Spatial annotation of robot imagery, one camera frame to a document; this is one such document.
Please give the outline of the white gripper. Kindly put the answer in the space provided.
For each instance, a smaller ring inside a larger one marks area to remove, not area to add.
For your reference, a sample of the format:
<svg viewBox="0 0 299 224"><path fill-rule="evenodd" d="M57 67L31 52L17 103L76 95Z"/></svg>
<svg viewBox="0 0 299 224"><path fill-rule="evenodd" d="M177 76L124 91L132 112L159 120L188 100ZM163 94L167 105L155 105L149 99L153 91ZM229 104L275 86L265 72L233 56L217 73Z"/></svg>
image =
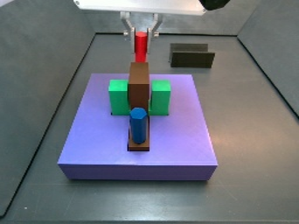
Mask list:
<svg viewBox="0 0 299 224"><path fill-rule="evenodd" d="M199 0L73 0L73 3L81 10L121 11L120 20L128 40L133 39L136 31L129 21L129 12L153 13L153 24L147 29L149 39L159 37L157 29L163 22L160 14L201 16L205 13Z"/></svg>

